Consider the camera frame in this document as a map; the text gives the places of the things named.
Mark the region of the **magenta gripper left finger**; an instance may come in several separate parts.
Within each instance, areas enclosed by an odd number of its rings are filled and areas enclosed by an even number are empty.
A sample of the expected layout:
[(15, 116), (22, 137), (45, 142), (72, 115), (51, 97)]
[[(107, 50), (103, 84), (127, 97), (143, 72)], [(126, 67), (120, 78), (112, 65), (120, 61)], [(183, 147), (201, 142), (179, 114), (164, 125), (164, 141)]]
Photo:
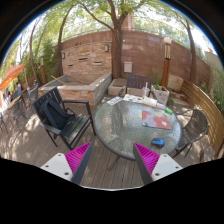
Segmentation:
[(86, 143), (69, 153), (57, 153), (41, 168), (77, 185), (81, 183), (92, 153), (91, 143)]

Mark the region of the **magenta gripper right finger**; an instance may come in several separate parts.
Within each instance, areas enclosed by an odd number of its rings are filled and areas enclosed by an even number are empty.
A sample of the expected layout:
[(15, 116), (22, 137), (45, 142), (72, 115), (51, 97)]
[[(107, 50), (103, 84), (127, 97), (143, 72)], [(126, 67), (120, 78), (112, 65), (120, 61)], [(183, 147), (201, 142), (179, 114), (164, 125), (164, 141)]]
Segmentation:
[(168, 154), (157, 154), (138, 143), (133, 144), (133, 154), (145, 185), (182, 169)]

